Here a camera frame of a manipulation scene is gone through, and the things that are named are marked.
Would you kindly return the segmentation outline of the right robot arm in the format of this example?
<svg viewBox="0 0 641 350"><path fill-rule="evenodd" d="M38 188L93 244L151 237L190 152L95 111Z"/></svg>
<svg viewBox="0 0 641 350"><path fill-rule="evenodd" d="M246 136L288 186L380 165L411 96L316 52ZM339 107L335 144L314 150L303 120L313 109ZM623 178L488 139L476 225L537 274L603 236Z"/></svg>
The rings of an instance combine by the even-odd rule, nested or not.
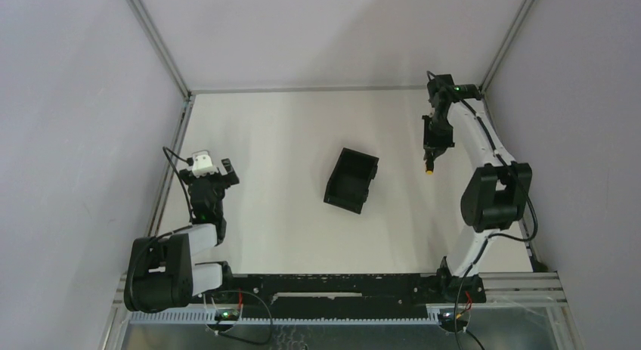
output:
<svg viewBox="0 0 641 350"><path fill-rule="evenodd" d="M507 233L526 211L532 169L508 152L494 130L473 84L458 85L450 74L427 73L432 112L423 116L423 161L431 174L435 161L460 140L472 165L472 176L460 199L464 226L454 248L441 260L436 274L417 283L416 291L431 302L482 302L479 266L498 238L518 241Z"/></svg>

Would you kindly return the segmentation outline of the yellow black screwdriver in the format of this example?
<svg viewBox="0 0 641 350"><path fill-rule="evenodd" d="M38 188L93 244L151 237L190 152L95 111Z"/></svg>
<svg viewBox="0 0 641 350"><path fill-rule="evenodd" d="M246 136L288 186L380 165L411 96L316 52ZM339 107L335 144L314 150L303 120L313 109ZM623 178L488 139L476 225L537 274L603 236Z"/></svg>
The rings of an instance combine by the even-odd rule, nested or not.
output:
<svg viewBox="0 0 641 350"><path fill-rule="evenodd" d="M426 160L425 161L425 172L428 175L432 175L435 169L435 162L433 160Z"/></svg>

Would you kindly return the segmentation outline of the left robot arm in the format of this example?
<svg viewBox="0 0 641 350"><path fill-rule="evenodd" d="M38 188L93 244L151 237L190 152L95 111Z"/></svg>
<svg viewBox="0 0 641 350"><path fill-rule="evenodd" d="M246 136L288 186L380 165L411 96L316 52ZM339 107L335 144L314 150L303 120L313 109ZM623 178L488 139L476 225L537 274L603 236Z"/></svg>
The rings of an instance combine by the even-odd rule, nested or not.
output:
<svg viewBox="0 0 641 350"><path fill-rule="evenodd" d="M223 243L227 222L222 200L240 179L231 161L219 170L202 152L179 172L192 209L192 222L156 237L139 237L132 244L123 300L129 311L157 313L187 306L207 293L218 302L231 300L237 287L225 261L198 262L196 254Z"/></svg>

